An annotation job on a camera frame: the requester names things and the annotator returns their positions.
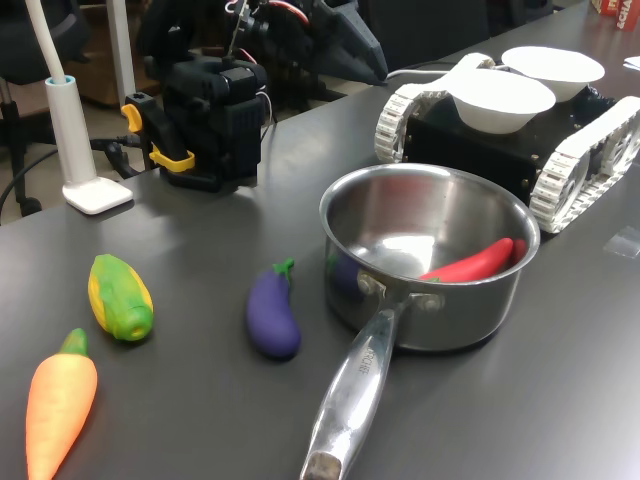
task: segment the toy eggplant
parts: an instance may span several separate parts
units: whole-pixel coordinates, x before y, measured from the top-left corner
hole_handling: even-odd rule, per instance
[[[300,348],[300,329],[289,307],[293,263],[289,258],[273,265],[258,276],[249,293],[249,338],[261,353],[273,358],[292,358]]]

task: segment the metal pot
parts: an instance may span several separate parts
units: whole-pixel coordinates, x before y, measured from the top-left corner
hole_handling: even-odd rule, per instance
[[[540,231],[503,188],[419,164],[346,175],[324,194],[320,215],[327,301],[361,330],[320,406],[300,478],[342,480],[373,420],[393,346],[443,352],[488,339],[506,317]],[[514,239],[519,255],[498,275],[469,283],[417,280],[504,237]]]

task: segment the toy carrot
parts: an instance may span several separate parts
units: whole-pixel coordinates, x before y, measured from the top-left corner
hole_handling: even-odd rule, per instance
[[[38,366],[27,403],[29,480],[51,480],[84,425],[98,386],[87,356],[87,334],[73,330],[55,355]]]

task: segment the green eggplant stem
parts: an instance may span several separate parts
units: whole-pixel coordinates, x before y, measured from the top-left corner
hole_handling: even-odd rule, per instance
[[[289,285],[291,285],[291,269],[294,263],[293,258],[287,258],[284,262],[273,265],[273,271],[277,274],[284,274],[287,277]]]
[[[87,334],[81,328],[71,331],[62,344],[62,348],[58,353],[73,353],[76,355],[89,356],[89,340]]]

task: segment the yellow handle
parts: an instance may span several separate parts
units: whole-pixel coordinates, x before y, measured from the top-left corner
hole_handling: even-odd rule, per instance
[[[127,120],[129,120],[129,131],[131,133],[138,133],[142,131],[142,117],[138,109],[131,105],[123,105],[120,109]]]

